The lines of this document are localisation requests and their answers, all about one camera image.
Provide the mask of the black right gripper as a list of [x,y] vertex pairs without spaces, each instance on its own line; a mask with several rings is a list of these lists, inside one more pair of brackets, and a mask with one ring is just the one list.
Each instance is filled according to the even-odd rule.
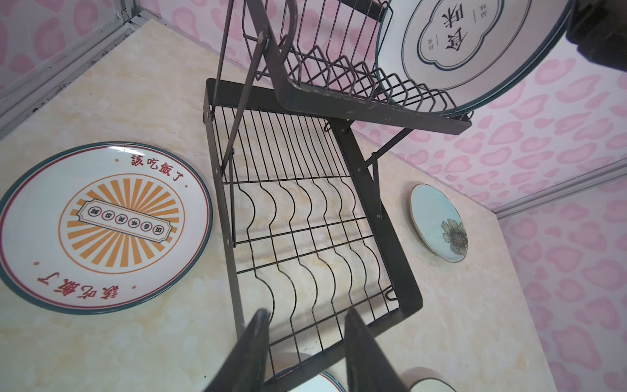
[[626,71],[626,0],[576,0],[567,40],[588,61]]

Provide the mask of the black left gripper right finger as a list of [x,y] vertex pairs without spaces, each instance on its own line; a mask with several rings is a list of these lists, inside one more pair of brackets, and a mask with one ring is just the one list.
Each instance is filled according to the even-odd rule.
[[354,307],[345,318],[344,348],[349,391],[408,391]]

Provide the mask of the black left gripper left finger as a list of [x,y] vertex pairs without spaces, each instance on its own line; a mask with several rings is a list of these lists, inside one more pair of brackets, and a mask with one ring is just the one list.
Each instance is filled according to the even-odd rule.
[[269,349],[269,311],[259,309],[213,380],[204,389],[262,391]]

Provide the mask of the white plate quatrefoil emblem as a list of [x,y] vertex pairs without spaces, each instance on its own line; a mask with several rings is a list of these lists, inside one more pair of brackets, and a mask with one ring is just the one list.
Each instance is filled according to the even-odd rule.
[[570,1],[391,1],[375,60],[385,98],[432,113],[484,106],[544,60],[571,8]]

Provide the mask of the light blue flower plate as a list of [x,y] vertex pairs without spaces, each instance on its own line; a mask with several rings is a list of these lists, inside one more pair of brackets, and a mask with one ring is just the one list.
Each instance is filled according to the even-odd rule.
[[445,261],[466,258],[469,240],[459,212],[440,190],[418,184],[409,198],[411,219],[425,245]]

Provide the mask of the cream floral rim plate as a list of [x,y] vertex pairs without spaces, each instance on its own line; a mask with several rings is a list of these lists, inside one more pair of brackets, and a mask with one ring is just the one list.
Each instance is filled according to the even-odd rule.
[[447,382],[437,378],[424,378],[414,382],[410,392],[456,392]]

